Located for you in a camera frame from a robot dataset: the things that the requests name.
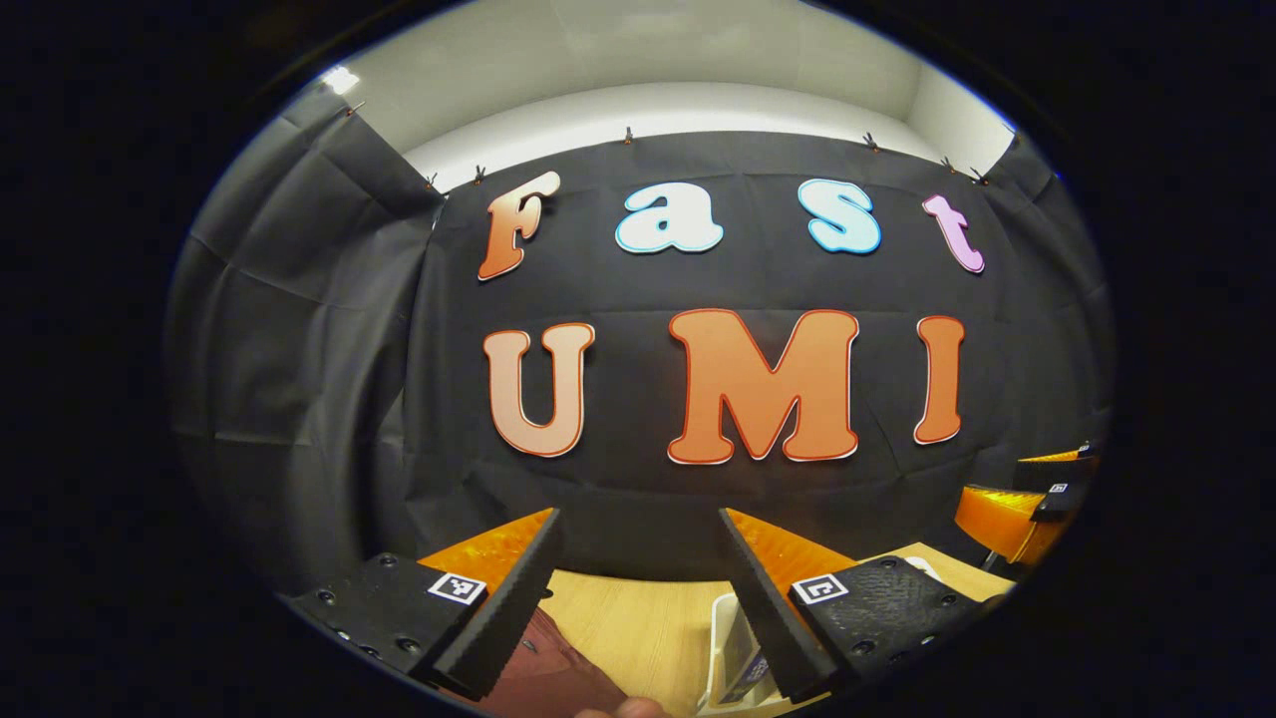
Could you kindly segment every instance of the black cloth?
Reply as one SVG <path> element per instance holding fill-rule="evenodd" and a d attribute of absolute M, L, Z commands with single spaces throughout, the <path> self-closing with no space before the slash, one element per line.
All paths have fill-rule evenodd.
<path fill-rule="evenodd" d="M 378 551 L 425 555 L 498 524 L 564 510 L 561 568 L 652 580 L 721 579 L 713 517 L 731 506 L 865 556 L 925 541 L 967 561 L 953 524 L 965 483 L 1009 486 L 1014 460 L 1100 441 L 1114 371 L 1106 282 L 1062 180 L 1017 138 L 971 182 L 943 166 L 827 138 L 720 131 L 542 157 L 441 198 L 357 115 L 308 97 L 218 185 L 182 253 L 170 314 L 174 426 L 207 501 L 282 590 Z M 489 203 L 554 170 L 524 259 L 489 282 Z M 882 242 L 828 253 L 798 201 L 808 179 L 873 199 Z M 615 241 L 632 191 L 688 181 L 725 235 L 699 254 Z M 921 201 L 962 212 L 980 274 L 952 256 Z M 851 358 L 859 450 L 794 463 L 778 446 L 683 467 L 683 310 L 738 311 L 773 366 L 806 310 L 860 323 Z M 961 432 L 919 446 L 919 319 L 958 318 Z M 546 422 L 541 333 L 588 321 L 584 431 L 541 459 L 493 426 L 484 337 L 519 329 L 527 417 Z M 792 432 L 794 417 L 781 432 Z"/>

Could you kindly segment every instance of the wooden table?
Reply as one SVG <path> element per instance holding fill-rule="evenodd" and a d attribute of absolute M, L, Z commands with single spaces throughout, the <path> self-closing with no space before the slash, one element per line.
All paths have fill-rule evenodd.
<path fill-rule="evenodd" d="M 925 559 L 946 584 L 975 601 L 1014 585 L 921 543 L 888 553 Z M 730 583 L 634 582 L 554 571 L 550 590 L 554 596 L 541 601 L 541 608 L 620 690 L 656 699 L 678 718 L 693 714 L 708 680 L 709 611 L 717 597 L 731 593 Z M 782 701 L 731 715 L 771 718 L 794 708 Z"/>

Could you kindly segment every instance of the white wall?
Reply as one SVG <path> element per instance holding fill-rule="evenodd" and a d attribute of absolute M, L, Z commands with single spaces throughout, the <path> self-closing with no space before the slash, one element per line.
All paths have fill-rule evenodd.
<path fill-rule="evenodd" d="M 546 154 L 616 142 L 624 138 L 625 126 L 638 139 L 759 130 L 863 142 L 870 131 L 882 147 L 933 162 L 943 157 L 912 128 L 863 107 L 789 89 L 699 82 L 630 84 L 542 99 L 452 130 L 403 156 L 425 176 L 438 172 L 435 186 L 448 191 L 472 180 L 475 165 L 495 172 Z"/>
<path fill-rule="evenodd" d="M 348 57 L 346 98 L 398 152 L 530 102 L 644 83 L 741 83 L 903 121 L 921 60 L 799 0 L 476 0 Z"/>
<path fill-rule="evenodd" d="M 962 84 L 930 65 L 921 66 L 909 126 L 958 172 L 968 175 L 974 167 L 983 173 L 997 163 L 1014 136 L 1008 124 Z"/>

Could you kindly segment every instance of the orange letter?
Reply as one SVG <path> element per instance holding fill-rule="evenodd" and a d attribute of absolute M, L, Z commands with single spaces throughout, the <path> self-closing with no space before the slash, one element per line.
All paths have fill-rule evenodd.
<path fill-rule="evenodd" d="M 558 324 L 545 329 L 541 343 L 554 356 L 554 418 L 533 425 L 523 413 L 523 353 L 532 344 L 526 332 L 496 332 L 482 342 L 490 363 L 491 421 L 509 446 L 536 457 L 561 457 L 581 441 L 584 427 L 584 348 L 593 343 L 590 324 Z"/>
<path fill-rule="evenodd" d="M 855 454 L 851 431 L 851 342 L 860 330 L 843 311 L 806 311 L 775 370 L 740 315 L 726 309 L 683 311 L 669 333 L 686 346 L 686 421 L 669 445 L 679 464 L 721 464 L 735 448 L 722 436 L 722 403 L 749 457 L 771 453 L 794 406 L 798 427 L 785 440 L 794 462 Z"/>
<path fill-rule="evenodd" d="M 514 245 L 518 232 L 531 238 L 541 222 L 541 196 L 558 191 L 558 172 L 545 172 L 532 181 L 491 200 L 491 232 L 487 233 L 487 258 L 478 267 L 478 278 L 487 281 L 504 274 L 523 261 L 523 250 Z"/>
<path fill-rule="evenodd" d="M 926 342 L 926 412 L 912 430 L 917 444 L 948 441 L 961 430 L 957 416 L 957 344 L 966 326 L 952 316 L 926 316 L 917 321 Z"/>

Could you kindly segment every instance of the red cloth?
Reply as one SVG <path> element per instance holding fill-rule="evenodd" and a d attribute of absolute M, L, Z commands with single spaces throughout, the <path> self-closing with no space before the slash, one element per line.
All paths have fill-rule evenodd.
<path fill-rule="evenodd" d="M 586 708 L 612 713 L 629 698 L 540 608 L 486 698 L 476 704 L 444 692 L 498 718 L 572 718 Z"/>

